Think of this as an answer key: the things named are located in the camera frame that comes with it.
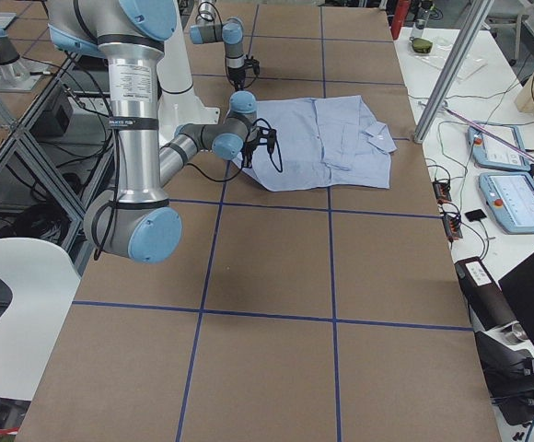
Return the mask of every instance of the red fire extinguisher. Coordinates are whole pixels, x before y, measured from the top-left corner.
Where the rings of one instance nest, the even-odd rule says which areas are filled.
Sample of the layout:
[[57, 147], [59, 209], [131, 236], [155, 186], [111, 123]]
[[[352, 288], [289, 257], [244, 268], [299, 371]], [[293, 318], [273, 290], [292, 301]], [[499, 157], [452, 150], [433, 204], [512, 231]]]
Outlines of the red fire extinguisher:
[[404, 20], [408, 15], [408, 10], [411, 7], [411, 0], [399, 0], [396, 5], [396, 11], [394, 12], [394, 18], [392, 19], [392, 27], [390, 28], [392, 33], [392, 39], [396, 40], [400, 35], [400, 29], [404, 24]]

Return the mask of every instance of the white desk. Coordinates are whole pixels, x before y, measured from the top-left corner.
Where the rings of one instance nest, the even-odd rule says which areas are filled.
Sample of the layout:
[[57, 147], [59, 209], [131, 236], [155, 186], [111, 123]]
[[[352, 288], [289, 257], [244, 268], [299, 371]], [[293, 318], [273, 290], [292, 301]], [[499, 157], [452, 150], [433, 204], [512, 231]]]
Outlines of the white desk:
[[[414, 56], [415, 54], [411, 50], [409, 41], [410, 31], [410, 29], [403, 29], [400, 38], [395, 41], [400, 68], [404, 75], [404, 82], [408, 88], [409, 95], [411, 97], [426, 98], [431, 94], [440, 71]], [[457, 35], [458, 31], [456, 29], [426, 29], [424, 31], [424, 38], [430, 41], [436, 38], [455, 41]], [[486, 61], [486, 65], [466, 80], [456, 80], [447, 94], [447, 104], [450, 109], [470, 120], [486, 121], [500, 102], [501, 95], [491, 99], [449, 99], [448, 97], [453, 95], [489, 97], [507, 90], [516, 80], [516, 77], [488, 31], [480, 32], [470, 53], [482, 57]], [[506, 124], [534, 122], [534, 114], [521, 113], [515, 107], [514, 100], [520, 90], [521, 86], [516, 85], [510, 92], [505, 94], [501, 105], [494, 112], [490, 122]], [[423, 112], [423, 106], [419, 104], [419, 101], [425, 102], [425, 100], [410, 98], [412, 113], [416, 120], [420, 118]], [[424, 140], [424, 155], [429, 158], [428, 164], [435, 164], [435, 161], [436, 164], [448, 169], [451, 177], [461, 177], [464, 174], [463, 167], [445, 157], [441, 152], [437, 126], [443, 121], [459, 122], [459, 120], [450, 117], [446, 113], [439, 114], [431, 131]], [[526, 148], [534, 149], [534, 123], [520, 126], [519, 129]], [[451, 123], [444, 123], [440, 127], [444, 152], [463, 164], [466, 164], [470, 157], [467, 130], [467, 126]], [[432, 178], [435, 176], [435, 169], [429, 169], [429, 174]], [[493, 237], [493, 239], [490, 241], [490, 250], [483, 262], [497, 281], [534, 251], [534, 235], [507, 235], [496, 224], [478, 188], [478, 176], [485, 171], [489, 171], [489, 169], [480, 169], [471, 160], [468, 164], [468, 173], [465, 182], [463, 182], [463, 188], [461, 179], [452, 180], [451, 195], [462, 214], [478, 208], [488, 214], [488, 218], [482, 222], [489, 237]], [[436, 176], [438, 178], [446, 178], [447, 174], [442, 170], [437, 170]], [[468, 223], [465, 219], [464, 222], [468, 225], [475, 225], [473, 227], [483, 235], [482, 227], [478, 226], [478, 223]], [[482, 243], [473, 232], [462, 227], [462, 233], [464, 238], [455, 241], [451, 251], [454, 262], [471, 256], [479, 256], [482, 252]], [[527, 433], [527, 429], [522, 428], [520, 425], [515, 427], [507, 425], [497, 409], [495, 409], [495, 413], [501, 437], [504, 441], [510, 440], [510, 437], [517, 431], [525, 431]], [[531, 435], [531, 442], [534, 442], [534, 432]]]

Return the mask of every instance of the brown cardboard surface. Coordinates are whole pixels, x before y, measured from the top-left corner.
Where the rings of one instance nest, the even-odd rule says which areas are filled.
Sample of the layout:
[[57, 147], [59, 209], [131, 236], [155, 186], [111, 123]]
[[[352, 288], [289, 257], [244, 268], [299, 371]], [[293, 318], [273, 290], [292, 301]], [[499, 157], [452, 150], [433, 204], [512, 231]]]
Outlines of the brown cardboard surface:
[[325, 39], [391, 41], [385, 11], [376, 8], [322, 8]]
[[261, 61], [261, 77], [322, 81], [320, 40], [255, 37], [252, 54]]
[[328, 195], [326, 189], [270, 192], [243, 172], [238, 178], [228, 183], [225, 201], [228, 203], [325, 209], [328, 206]]
[[0, 0], [0, 12], [15, 12], [20, 15], [32, 2], [23, 2], [18, 0]]
[[206, 307], [329, 318], [328, 232], [322, 212], [224, 207]]
[[181, 216], [183, 236], [169, 259], [142, 264], [103, 254], [89, 263], [75, 299], [200, 307], [218, 209], [209, 204], [172, 203], [171, 207]]
[[46, 20], [26, 20], [19, 18], [9, 25], [7, 35], [10, 39], [37, 40], [47, 28], [48, 21]]
[[423, 147], [410, 141], [395, 143], [398, 149], [391, 155], [389, 189], [334, 186], [333, 209], [438, 215]]
[[404, 86], [367, 85], [359, 83], [326, 83], [327, 97], [361, 95], [376, 119], [388, 125], [394, 138], [410, 139], [416, 128]]
[[316, 6], [259, 8], [255, 36], [319, 39], [320, 34], [320, 8]]
[[391, 42], [325, 40], [324, 68], [327, 81], [404, 84]]
[[16, 440], [174, 439], [196, 322], [72, 306]]
[[[218, 7], [242, 17], [246, 34], [259, 8], [255, 35], [273, 32], [245, 38], [261, 61], [258, 99], [361, 95], [392, 136], [410, 136], [393, 44], [349, 41], [389, 41], [383, 13], [308, 7], [293, 27], [282, 11], [303, 8]], [[324, 37], [344, 41], [322, 42], [320, 14]], [[224, 112], [222, 44], [186, 44], [197, 95]], [[29, 56], [64, 59], [46, 41]], [[88, 265], [78, 302], [137, 306], [72, 307], [18, 439], [175, 440], [182, 417], [179, 442], [330, 442], [337, 422], [345, 442], [497, 440], [472, 334], [432, 330], [469, 322], [421, 150], [398, 143], [392, 189], [334, 188], [331, 204], [401, 216], [331, 213], [326, 190], [271, 193], [244, 175], [225, 186], [183, 170], [167, 187], [183, 218], [177, 251], [152, 266], [108, 255]], [[224, 161], [194, 162], [224, 178]]]
[[257, 100], [267, 99], [300, 99], [324, 97], [321, 81], [306, 80], [267, 80], [259, 77], [248, 89]]
[[[200, 152], [190, 163], [216, 180], [223, 180], [225, 177], [225, 160], [211, 152]], [[219, 202], [222, 196], [222, 184], [207, 180], [191, 166], [178, 173], [165, 190], [170, 199]]]
[[473, 333], [339, 325], [342, 440], [500, 440]]
[[339, 318], [469, 327], [439, 219], [333, 214]]
[[204, 315], [187, 410], [184, 442], [336, 440], [331, 325]]

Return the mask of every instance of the white chair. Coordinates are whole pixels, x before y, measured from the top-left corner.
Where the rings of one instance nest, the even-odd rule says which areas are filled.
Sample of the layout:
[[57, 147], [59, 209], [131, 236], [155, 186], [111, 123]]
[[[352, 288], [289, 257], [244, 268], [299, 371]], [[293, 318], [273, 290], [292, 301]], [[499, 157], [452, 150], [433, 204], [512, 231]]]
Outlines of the white chair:
[[521, 46], [521, 27], [523, 22], [534, 13], [534, 0], [494, 0], [486, 18], [491, 29], [515, 28], [515, 56], [509, 63], [515, 65]]
[[13, 295], [0, 317], [0, 398], [31, 401], [80, 278], [60, 247], [2, 238], [0, 279]]

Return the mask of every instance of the label sticker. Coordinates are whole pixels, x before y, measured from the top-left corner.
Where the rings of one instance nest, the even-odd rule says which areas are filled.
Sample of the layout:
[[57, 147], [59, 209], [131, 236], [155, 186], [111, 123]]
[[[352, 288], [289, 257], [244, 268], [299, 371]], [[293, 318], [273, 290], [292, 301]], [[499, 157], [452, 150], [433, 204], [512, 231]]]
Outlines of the label sticker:
[[111, 100], [153, 100], [152, 72], [148, 66], [137, 64], [110, 64]]
[[468, 262], [466, 264], [471, 277], [475, 281], [476, 285], [487, 285], [491, 283], [490, 276], [486, 273], [479, 262]]

